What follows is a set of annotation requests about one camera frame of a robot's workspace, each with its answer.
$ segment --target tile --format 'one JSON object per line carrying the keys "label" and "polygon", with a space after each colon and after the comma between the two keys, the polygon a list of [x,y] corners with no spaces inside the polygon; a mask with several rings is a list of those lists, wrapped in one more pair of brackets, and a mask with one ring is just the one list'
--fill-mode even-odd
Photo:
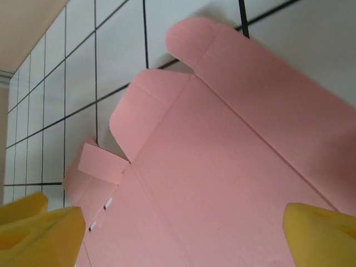
{"label": "tile", "polygon": [[13,200],[13,186],[4,186],[4,205],[9,204]]}
{"label": "tile", "polygon": [[18,78],[19,70],[12,76],[10,80],[10,91],[9,91],[9,108],[10,111],[17,104],[17,93],[18,93]]}
{"label": "tile", "polygon": [[237,26],[241,24],[237,0],[150,0],[146,1],[149,67],[159,67],[173,59],[165,46],[168,29],[193,16],[210,17]]}
{"label": "tile", "polygon": [[66,115],[95,101],[95,37],[66,59]]}
{"label": "tile", "polygon": [[45,77],[45,36],[36,44],[31,52],[31,73],[29,78],[29,90],[34,89]]}
{"label": "tile", "polygon": [[65,58],[65,20],[63,9],[46,32],[46,75]]}
{"label": "tile", "polygon": [[98,98],[145,68],[142,0],[130,0],[97,31]]}
{"label": "tile", "polygon": [[15,172],[15,146],[6,149],[4,185],[12,185]]}
{"label": "tile", "polygon": [[43,182],[62,182],[64,164],[64,121],[43,131]]}
{"label": "tile", "polygon": [[194,74],[193,69],[188,67],[187,65],[185,65],[181,61],[178,61],[178,62],[172,64],[171,66],[166,67],[165,70],[166,71],[175,71],[175,72],[181,72],[181,73]]}
{"label": "tile", "polygon": [[28,135],[43,128],[43,94],[44,86],[41,82],[30,94],[28,105]]}
{"label": "tile", "polygon": [[14,184],[26,183],[27,140],[16,145]]}
{"label": "tile", "polygon": [[28,130],[28,96],[17,106],[16,142],[27,137]]}
{"label": "tile", "polygon": [[44,127],[65,115],[65,63],[63,62],[44,83]]}
{"label": "tile", "polygon": [[285,2],[288,2],[288,0],[245,0],[247,19],[253,19]]}
{"label": "tile", "polygon": [[63,208],[63,187],[61,185],[43,185],[42,192],[48,197],[47,211]]}
{"label": "tile", "polygon": [[353,0],[337,5],[332,0],[300,1],[250,26],[250,35],[356,107],[354,3]]}
{"label": "tile", "polygon": [[96,0],[96,26],[104,21],[125,0]]}
{"label": "tile", "polygon": [[66,55],[94,29],[94,0],[71,0],[67,5]]}
{"label": "tile", "polygon": [[14,186],[13,188],[13,201],[21,199],[26,196],[25,186]]}
{"label": "tile", "polygon": [[109,129],[109,120],[125,92],[126,89],[98,103],[98,144],[103,149],[117,154],[124,159],[126,159],[125,153],[121,150]]}
{"label": "tile", "polygon": [[16,142],[17,107],[7,117],[7,146]]}
{"label": "tile", "polygon": [[95,137],[95,105],[66,119],[66,170],[88,136]]}
{"label": "tile", "polygon": [[71,207],[71,206],[72,206],[72,201],[71,201],[69,195],[65,194],[65,207]]}
{"label": "tile", "polygon": [[42,186],[41,185],[27,185],[26,186],[26,196],[30,196],[34,193],[41,192]]}
{"label": "tile", "polygon": [[37,133],[27,140],[27,184],[42,182],[42,134]]}
{"label": "tile", "polygon": [[18,79],[18,97],[17,102],[21,101],[29,91],[29,63],[30,56],[28,56],[19,68]]}

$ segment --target cardboard flap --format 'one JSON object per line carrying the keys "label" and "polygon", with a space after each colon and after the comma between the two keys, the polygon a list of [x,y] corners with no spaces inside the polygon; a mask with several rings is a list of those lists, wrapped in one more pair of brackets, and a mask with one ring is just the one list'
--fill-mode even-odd
{"label": "cardboard flap", "polygon": [[100,147],[84,143],[78,170],[118,185],[128,161]]}
{"label": "cardboard flap", "polygon": [[356,111],[232,27],[189,18],[169,51],[201,78],[301,178],[356,214]]}
{"label": "cardboard flap", "polygon": [[91,178],[91,176],[87,175],[86,173],[78,171],[80,156],[82,154],[85,143],[97,145],[92,137],[89,136],[87,138],[87,140],[80,146],[76,158],[66,171],[65,178],[62,183],[66,195],[70,197],[72,205],[74,206],[77,205]]}
{"label": "cardboard flap", "polygon": [[174,57],[195,69],[223,27],[207,18],[185,19],[168,30],[166,47]]}
{"label": "cardboard flap", "polygon": [[110,118],[110,130],[132,162],[190,80],[190,75],[145,70],[131,82]]}

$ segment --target black grout line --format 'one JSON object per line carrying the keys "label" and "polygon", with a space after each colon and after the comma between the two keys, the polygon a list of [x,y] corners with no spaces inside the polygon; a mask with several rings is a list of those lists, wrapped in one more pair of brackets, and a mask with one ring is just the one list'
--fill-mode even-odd
{"label": "black grout line", "polygon": [[264,19],[264,18],[266,18],[266,17],[269,17],[270,15],[272,15],[272,14],[278,12],[278,11],[281,11],[282,9],[284,9],[284,8],[286,8],[286,7],[289,7],[289,6],[291,6],[292,4],[294,4],[294,3],[296,3],[296,2],[299,2],[299,1],[300,1],[300,0],[289,0],[289,1],[283,3],[283,4],[279,5],[279,6],[276,6],[275,8],[272,8],[272,9],[266,11],[265,13],[263,13],[263,14],[261,14],[261,15],[255,17],[255,18],[253,18],[253,19],[251,19],[251,20],[248,22],[248,25],[252,25],[252,24],[254,24],[254,23],[256,23],[256,22],[259,22],[259,21],[261,21],[262,19]]}
{"label": "black grout line", "polygon": [[[44,60],[43,60],[43,75],[45,76],[46,75],[46,44],[47,44],[47,34],[45,33],[44,34],[44,42],[45,42],[45,46],[44,46]],[[42,107],[42,128],[44,127],[45,125],[45,93],[46,93],[46,80],[43,79],[43,107]],[[45,133],[43,132],[42,133],[42,170],[41,170],[41,183],[43,183],[43,144],[45,142]]]}
{"label": "black grout line", "polygon": [[247,38],[250,38],[249,26],[248,26],[248,21],[247,21],[247,16],[246,16],[245,1],[239,0],[239,6],[240,6],[240,16],[241,16],[243,34]]}
{"label": "black grout line", "polygon": [[234,29],[239,32],[239,31],[241,31],[243,29],[243,26],[242,25],[236,26]]}
{"label": "black grout line", "polygon": [[[65,54],[67,54],[67,6],[65,7]],[[67,94],[67,60],[65,59],[65,87],[64,87],[64,114],[66,115],[66,94]],[[63,122],[63,179],[66,171],[66,120]],[[65,206],[66,193],[63,189],[63,207]]]}
{"label": "black grout line", "polygon": [[[96,27],[96,0],[94,0],[94,26]],[[97,33],[94,33],[94,59],[95,59],[95,101],[98,100],[98,70],[97,70]],[[98,103],[95,103],[95,139],[98,143]]]}
{"label": "black grout line", "polygon": [[[32,59],[32,53],[29,54],[29,72],[28,72],[28,92],[29,92],[29,87],[31,84],[31,59]],[[28,126],[29,126],[29,96],[27,100],[27,136],[28,136]],[[24,183],[27,184],[27,161],[28,161],[28,140],[26,142],[26,174],[24,178]]]}
{"label": "black grout line", "polygon": [[169,66],[172,66],[173,64],[177,63],[179,60],[175,58],[174,60],[171,60],[170,62],[165,63],[161,67],[159,67],[159,70],[164,70],[165,68],[168,68]]}
{"label": "black grout line", "polygon": [[44,130],[46,130],[46,129],[48,129],[48,128],[50,128],[50,127],[52,127],[52,126],[54,126],[54,125],[56,125],[56,124],[58,124],[58,123],[60,123],[60,122],[62,122],[62,121],[64,121],[64,120],[66,120],[66,119],[68,119],[68,118],[70,118],[70,117],[72,117],[72,116],[74,116],[75,114],[78,114],[79,112],[81,112],[81,111],[83,111],[83,110],[85,110],[85,109],[91,107],[92,105],[95,105],[96,103],[101,102],[102,100],[104,100],[104,99],[106,99],[106,98],[108,98],[108,97],[110,97],[110,96],[112,96],[112,95],[114,95],[114,94],[120,92],[121,90],[125,89],[126,87],[128,87],[128,85],[129,85],[129,83],[125,84],[124,86],[121,86],[120,88],[118,88],[118,89],[116,89],[116,90],[114,90],[114,91],[108,93],[107,95],[105,95],[105,96],[99,98],[98,100],[93,101],[93,102],[89,103],[88,105],[83,106],[83,107],[80,108],[79,110],[77,110],[77,111],[75,111],[75,112],[73,112],[73,113],[71,113],[71,114],[69,114],[69,115],[67,115],[67,116],[65,116],[65,117],[63,117],[63,118],[61,118],[61,119],[58,120],[58,121],[55,121],[55,122],[53,122],[53,123],[47,125],[46,127],[42,128],[42,129],[40,129],[40,130],[38,130],[37,132],[34,132],[34,133],[32,133],[31,135],[29,135],[29,136],[27,136],[27,137],[25,137],[25,138],[23,138],[23,139],[17,141],[16,143],[14,143],[14,144],[12,144],[12,145],[6,147],[6,149],[9,149],[10,147],[13,147],[13,146],[17,145],[18,143],[21,143],[22,141],[24,141],[24,140],[26,140],[26,139],[28,139],[28,138],[30,138],[30,137],[32,137],[32,136],[34,136],[34,135],[40,133],[40,132],[43,132]]}
{"label": "black grout line", "polygon": [[[46,72],[44,72],[44,78],[43,78],[35,87],[37,87],[37,86],[38,86],[41,82],[43,82],[49,75],[51,75],[51,74],[53,73],[53,71],[55,71],[55,69],[57,69],[57,68],[64,62],[64,60],[66,60],[69,56],[71,56],[71,55],[79,48],[79,46],[81,46],[86,40],[88,40],[88,39],[92,36],[92,34],[96,33],[96,31],[97,31],[101,26],[103,26],[104,23],[105,23],[106,21],[108,21],[108,20],[109,20],[119,9],[121,9],[121,7],[123,7],[123,5],[125,5],[128,1],[129,1],[129,0],[125,0],[120,6],[118,6],[113,12],[111,12],[111,14],[110,14],[103,22],[101,22],[99,26],[96,27],[96,25],[95,25],[95,29],[94,29],[91,33],[89,33],[88,36],[85,37],[85,39],[84,39],[83,41],[81,41],[68,55],[65,55],[65,58],[64,58],[56,67],[54,67],[53,70],[51,70],[47,75],[46,75]],[[24,100],[24,99],[26,98],[26,96],[27,96],[27,95],[25,95],[25,97],[24,97],[23,99],[21,99],[20,101],[18,101],[17,104],[15,105],[15,107],[16,107],[22,100]]]}
{"label": "black grout line", "polygon": [[4,186],[35,186],[35,185],[62,185],[61,182],[38,182],[32,184],[13,184],[13,185],[4,185]]}
{"label": "black grout line", "polygon": [[143,8],[143,13],[144,13],[144,33],[145,33],[146,68],[149,68],[149,48],[148,48],[148,41],[147,41],[146,0],[142,0],[142,8]]}
{"label": "black grout line", "polygon": [[104,19],[97,27],[95,25],[95,29],[99,29],[101,26],[103,26],[104,23],[107,22],[113,15],[115,15],[116,12],[121,9],[128,1],[129,0],[125,0],[124,2],[122,2],[121,5],[119,5],[113,12],[111,12],[110,15],[106,19]]}
{"label": "black grout line", "polygon": [[[18,84],[20,83],[20,70],[18,70],[17,75],[17,100],[18,100]],[[15,125],[15,143],[16,143],[16,135],[17,135],[17,116],[18,116],[18,107],[16,106],[16,125]],[[15,172],[16,172],[16,146],[15,146],[15,160],[13,164],[13,183],[15,183]],[[12,190],[12,201],[14,199],[15,190]]]}

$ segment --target pink paper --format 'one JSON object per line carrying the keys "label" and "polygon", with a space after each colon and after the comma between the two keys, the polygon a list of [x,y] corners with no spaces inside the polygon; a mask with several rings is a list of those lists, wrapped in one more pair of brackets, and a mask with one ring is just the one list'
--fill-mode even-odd
{"label": "pink paper", "polygon": [[294,266],[287,203],[356,214],[356,112],[230,26],[166,43],[195,74],[132,81],[110,120],[130,164],[88,140],[63,182],[90,266]]}

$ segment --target ceiling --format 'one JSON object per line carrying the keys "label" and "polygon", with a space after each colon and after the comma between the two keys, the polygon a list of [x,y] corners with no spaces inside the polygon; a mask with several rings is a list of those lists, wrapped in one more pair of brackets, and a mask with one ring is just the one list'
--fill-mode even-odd
{"label": "ceiling", "polygon": [[17,71],[67,2],[0,0],[0,71]]}

